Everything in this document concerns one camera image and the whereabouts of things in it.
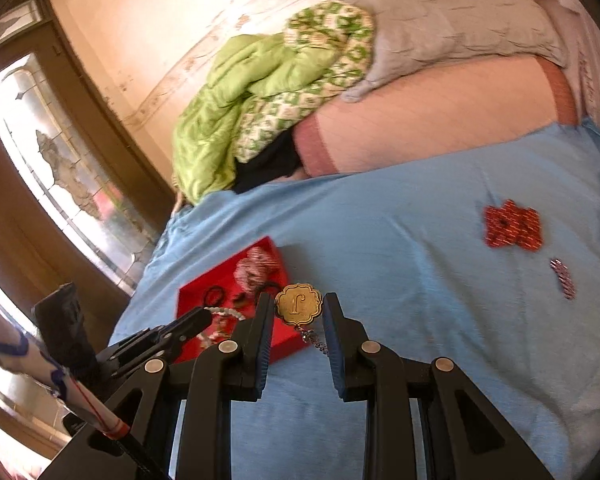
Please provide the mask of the red white checked scrunchie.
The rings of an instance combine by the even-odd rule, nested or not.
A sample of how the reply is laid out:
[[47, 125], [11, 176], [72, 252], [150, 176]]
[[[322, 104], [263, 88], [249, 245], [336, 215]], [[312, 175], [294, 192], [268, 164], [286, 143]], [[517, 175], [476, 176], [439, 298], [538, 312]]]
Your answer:
[[272, 254], [261, 247], [253, 247], [236, 264], [234, 279], [247, 296], [253, 297], [278, 268], [279, 263]]

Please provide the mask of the gold scalloped letter pendant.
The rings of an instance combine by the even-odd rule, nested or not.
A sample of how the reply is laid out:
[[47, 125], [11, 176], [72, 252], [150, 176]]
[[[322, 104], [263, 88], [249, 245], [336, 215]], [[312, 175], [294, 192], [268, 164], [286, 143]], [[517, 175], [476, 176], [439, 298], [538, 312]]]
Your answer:
[[321, 293], [310, 284], [290, 284], [275, 296], [276, 314], [292, 327], [312, 324], [323, 311]]

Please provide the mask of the red shallow tray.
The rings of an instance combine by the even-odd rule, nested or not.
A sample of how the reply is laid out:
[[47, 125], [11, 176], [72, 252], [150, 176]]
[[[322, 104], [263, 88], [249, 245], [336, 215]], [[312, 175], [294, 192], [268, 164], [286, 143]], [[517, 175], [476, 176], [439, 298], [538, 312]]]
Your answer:
[[[237, 285], [234, 279], [236, 264], [244, 258], [249, 248], [261, 247], [272, 254], [279, 263], [277, 271], [273, 272], [266, 284], [265, 289], [275, 296], [280, 290], [289, 284], [288, 273], [285, 269], [282, 255], [275, 246], [271, 237], [262, 237], [250, 246], [236, 252], [236, 254], [225, 259], [209, 271], [204, 272], [182, 286], [178, 291], [178, 310], [176, 315], [180, 318], [185, 313], [198, 307], [217, 307], [233, 309], [234, 311], [251, 318], [256, 310], [256, 298], [247, 296]], [[201, 335], [192, 338], [184, 344], [178, 362], [195, 359], [201, 351], [207, 347], [204, 336], [208, 336], [212, 344], [227, 339], [237, 324], [238, 319], [231, 313], [213, 315], [212, 325]]]

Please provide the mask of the stained glass wooden door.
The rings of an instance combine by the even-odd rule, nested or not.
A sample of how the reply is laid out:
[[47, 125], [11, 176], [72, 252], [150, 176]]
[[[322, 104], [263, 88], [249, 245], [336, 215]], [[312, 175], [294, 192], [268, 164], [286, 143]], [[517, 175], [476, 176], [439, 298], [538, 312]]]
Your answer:
[[174, 195], [99, 95], [50, 0], [0, 16], [0, 312], [76, 286], [90, 344], [105, 348]]

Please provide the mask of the black garment under duvet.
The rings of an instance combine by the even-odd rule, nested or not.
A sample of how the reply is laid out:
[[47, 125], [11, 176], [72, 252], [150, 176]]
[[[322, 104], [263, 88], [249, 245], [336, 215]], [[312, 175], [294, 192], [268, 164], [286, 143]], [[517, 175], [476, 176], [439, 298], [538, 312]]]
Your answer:
[[301, 159], [290, 131], [281, 133], [249, 162], [236, 162], [232, 190], [242, 194], [278, 178], [290, 177], [301, 167]]

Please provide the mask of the light blue blanket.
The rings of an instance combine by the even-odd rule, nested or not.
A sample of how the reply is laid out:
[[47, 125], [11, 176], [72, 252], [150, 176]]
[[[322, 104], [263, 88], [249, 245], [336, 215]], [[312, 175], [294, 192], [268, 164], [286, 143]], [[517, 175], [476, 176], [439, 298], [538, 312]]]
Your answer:
[[[543, 246], [491, 248], [483, 209], [540, 215]], [[447, 356], [557, 479], [600, 449], [600, 132], [552, 125], [381, 170], [219, 192], [166, 226], [112, 336], [171, 322], [178, 291], [261, 237], [400, 356]], [[550, 259], [568, 266], [568, 300]]]

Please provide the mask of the small red striped hair clip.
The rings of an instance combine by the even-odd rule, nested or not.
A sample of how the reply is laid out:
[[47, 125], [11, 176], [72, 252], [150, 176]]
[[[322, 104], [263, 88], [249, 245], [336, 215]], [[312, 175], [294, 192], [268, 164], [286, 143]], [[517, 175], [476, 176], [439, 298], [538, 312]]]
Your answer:
[[568, 266], [558, 258], [550, 259], [550, 267], [556, 274], [556, 278], [562, 288], [562, 293], [568, 300], [576, 298], [576, 286], [574, 286]]

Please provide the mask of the red dotted scrunchie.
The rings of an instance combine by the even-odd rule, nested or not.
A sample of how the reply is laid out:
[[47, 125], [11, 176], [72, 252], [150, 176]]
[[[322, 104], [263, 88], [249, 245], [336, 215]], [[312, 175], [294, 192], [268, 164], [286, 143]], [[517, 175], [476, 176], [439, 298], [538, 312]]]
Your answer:
[[513, 200], [501, 206], [483, 209], [486, 234], [484, 241], [491, 248], [518, 246], [537, 252], [544, 244], [540, 215], [535, 209], [519, 207]]

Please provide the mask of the green quilted duvet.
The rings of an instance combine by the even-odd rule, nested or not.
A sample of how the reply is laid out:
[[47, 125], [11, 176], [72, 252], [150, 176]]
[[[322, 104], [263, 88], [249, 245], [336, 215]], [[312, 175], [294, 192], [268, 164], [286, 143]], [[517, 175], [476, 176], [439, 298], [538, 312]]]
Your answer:
[[173, 130], [173, 180], [184, 200], [196, 205], [230, 188], [237, 164], [361, 81], [374, 33], [370, 12], [327, 0], [292, 14], [277, 34], [227, 40]]

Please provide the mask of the pink bed sheet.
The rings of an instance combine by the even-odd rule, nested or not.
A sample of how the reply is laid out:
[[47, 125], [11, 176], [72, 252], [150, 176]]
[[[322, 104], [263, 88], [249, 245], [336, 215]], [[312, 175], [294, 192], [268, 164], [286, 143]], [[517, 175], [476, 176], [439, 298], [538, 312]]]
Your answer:
[[562, 70], [533, 55], [421, 70], [361, 101], [334, 99], [294, 126], [306, 174], [356, 174], [575, 125]]

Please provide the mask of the grey pillow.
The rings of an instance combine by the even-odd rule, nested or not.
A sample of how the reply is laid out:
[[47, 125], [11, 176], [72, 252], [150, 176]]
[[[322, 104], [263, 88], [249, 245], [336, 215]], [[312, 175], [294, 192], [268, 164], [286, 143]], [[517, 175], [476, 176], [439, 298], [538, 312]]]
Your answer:
[[343, 93], [358, 102], [400, 77], [477, 56], [534, 54], [565, 66], [567, 51], [535, 0], [340, 0], [375, 24], [372, 65]]

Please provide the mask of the striped floral pillow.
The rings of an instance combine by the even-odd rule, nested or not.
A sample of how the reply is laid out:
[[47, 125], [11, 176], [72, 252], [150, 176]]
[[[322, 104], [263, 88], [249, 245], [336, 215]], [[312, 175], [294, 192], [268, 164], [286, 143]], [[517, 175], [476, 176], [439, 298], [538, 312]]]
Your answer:
[[565, 41], [565, 72], [578, 113], [600, 129], [600, 28], [581, 0], [552, 0], [546, 10]]

